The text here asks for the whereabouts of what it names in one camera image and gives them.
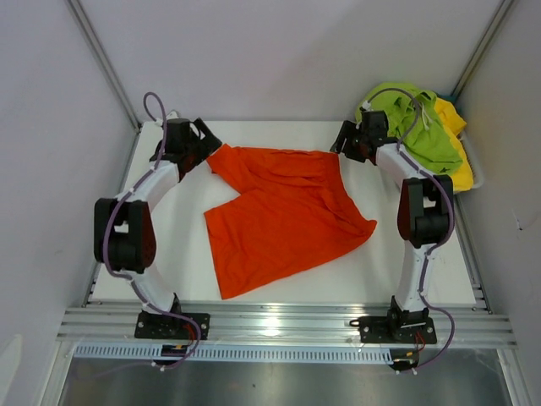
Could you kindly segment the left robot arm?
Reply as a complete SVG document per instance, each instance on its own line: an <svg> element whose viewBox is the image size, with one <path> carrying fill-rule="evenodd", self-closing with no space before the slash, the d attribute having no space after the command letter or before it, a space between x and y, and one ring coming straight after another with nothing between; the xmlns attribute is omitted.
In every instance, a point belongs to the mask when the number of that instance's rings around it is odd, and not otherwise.
<svg viewBox="0 0 541 406"><path fill-rule="evenodd" d="M94 257L109 275L127 283L156 314L153 326L166 338L183 330L177 295L156 266L157 242L151 213L185 176L206 161L222 142L202 118L169 118L147 168L133 185L94 205Z"/></svg>

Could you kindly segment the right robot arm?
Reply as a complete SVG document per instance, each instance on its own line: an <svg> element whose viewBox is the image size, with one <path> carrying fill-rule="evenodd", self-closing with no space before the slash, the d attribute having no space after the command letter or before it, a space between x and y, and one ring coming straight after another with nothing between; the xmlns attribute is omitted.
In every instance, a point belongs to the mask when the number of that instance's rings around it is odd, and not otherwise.
<svg viewBox="0 0 541 406"><path fill-rule="evenodd" d="M387 334L405 341L428 322L428 281L434 259L455 226L453 184L448 175L422 167L406 147L388 133L384 112L363 112L362 121L345 121L331 151L357 162L369 161L400 189L397 229L405 244L398 290L391 299Z"/></svg>

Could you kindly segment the orange shorts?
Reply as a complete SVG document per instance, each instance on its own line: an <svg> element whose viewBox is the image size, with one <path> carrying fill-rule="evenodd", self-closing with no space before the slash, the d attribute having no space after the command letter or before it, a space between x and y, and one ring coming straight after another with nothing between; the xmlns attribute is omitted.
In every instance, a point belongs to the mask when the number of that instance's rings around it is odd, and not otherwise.
<svg viewBox="0 0 541 406"><path fill-rule="evenodd" d="M207 163L238 192L205 213L222 299L342 257L377 227L348 195L334 153L223 145Z"/></svg>

